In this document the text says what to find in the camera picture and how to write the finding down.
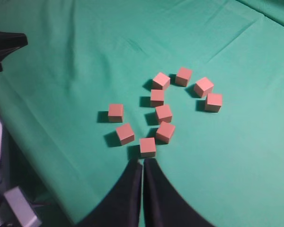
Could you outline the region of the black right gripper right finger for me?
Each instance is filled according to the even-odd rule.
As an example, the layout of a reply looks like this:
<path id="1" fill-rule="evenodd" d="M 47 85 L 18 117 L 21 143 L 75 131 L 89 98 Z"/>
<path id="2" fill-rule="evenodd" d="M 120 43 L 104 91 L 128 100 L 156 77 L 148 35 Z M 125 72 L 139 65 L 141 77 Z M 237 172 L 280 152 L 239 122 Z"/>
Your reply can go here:
<path id="1" fill-rule="evenodd" d="M 144 160 L 143 211 L 147 227 L 212 227 L 175 190 L 154 158 Z"/>

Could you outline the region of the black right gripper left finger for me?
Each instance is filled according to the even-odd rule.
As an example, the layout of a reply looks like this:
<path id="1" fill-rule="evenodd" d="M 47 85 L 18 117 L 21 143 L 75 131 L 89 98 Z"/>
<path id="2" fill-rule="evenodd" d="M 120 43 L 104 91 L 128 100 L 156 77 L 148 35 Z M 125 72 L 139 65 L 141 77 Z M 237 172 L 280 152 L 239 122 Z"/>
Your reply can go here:
<path id="1" fill-rule="evenodd" d="M 141 190 L 142 165 L 137 159 L 132 159 L 111 191 L 78 226 L 137 227 L 141 210 Z"/>

